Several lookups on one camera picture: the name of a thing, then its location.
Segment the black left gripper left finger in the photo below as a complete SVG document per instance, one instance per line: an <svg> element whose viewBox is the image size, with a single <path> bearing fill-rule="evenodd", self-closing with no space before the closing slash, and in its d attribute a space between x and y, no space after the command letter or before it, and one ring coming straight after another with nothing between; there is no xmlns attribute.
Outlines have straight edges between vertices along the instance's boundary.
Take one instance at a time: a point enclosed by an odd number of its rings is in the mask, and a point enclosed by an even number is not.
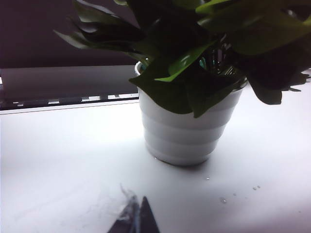
<svg viewBox="0 0 311 233"><path fill-rule="evenodd" d="M139 233L140 205L138 197L132 190L126 190L122 184L120 184L120 188L126 197L126 204L121 208L121 212L108 230L108 233Z"/></svg>

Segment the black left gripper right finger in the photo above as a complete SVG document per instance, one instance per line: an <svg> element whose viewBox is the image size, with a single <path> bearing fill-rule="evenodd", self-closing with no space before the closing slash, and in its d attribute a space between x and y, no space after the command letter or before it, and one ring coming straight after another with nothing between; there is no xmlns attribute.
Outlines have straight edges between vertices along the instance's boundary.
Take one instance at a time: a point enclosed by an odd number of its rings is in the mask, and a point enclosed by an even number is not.
<svg viewBox="0 0 311 233"><path fill-rule="evenodd" d="M140 232L160 233L156 219L146 196L143 197L140 207Z"/></svg>

